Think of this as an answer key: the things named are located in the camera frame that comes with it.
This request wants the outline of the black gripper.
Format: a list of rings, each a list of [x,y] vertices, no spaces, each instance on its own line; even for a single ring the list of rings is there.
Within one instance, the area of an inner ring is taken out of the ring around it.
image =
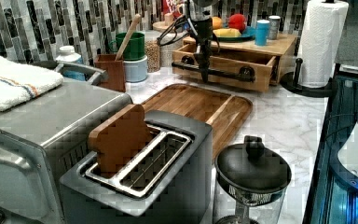
[[[193,21],[196,33],[194,38],[200,51],[195,54],[198,62],[201,78],[204,83],[208,82],[209,76],[209,58],[212,55],[211,39],[213,37],[213,22],[211,18],[203,21]]]

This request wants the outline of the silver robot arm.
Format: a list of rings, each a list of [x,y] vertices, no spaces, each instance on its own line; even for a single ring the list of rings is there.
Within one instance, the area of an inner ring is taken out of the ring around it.
[[[196,40],[194,57],[199,65],[201,78],[208,81],[211,40],[213,39],[212,5],[217,0],[186,0],[185,16],[189,24],[190,36]]]

